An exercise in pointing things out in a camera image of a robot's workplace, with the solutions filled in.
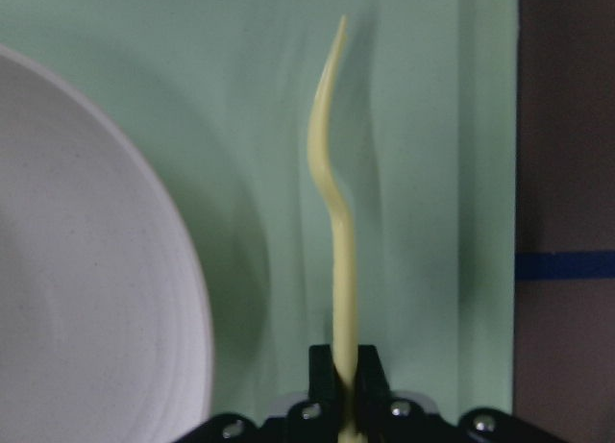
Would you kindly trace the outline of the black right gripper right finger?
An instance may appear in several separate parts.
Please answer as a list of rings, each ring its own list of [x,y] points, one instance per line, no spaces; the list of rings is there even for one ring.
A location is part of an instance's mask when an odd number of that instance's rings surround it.
[[[358,347],[356,417],[366,442],[428,441],[427,413],[417,402],[390,389],[373,345]]]

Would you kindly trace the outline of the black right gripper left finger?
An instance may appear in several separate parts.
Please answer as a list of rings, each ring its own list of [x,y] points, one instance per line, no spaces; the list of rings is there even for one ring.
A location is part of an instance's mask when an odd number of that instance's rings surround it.
[[[342,424],[343,400],[329,345],[308,349],[307,393],[286,414],[285,441],[336,442]]]

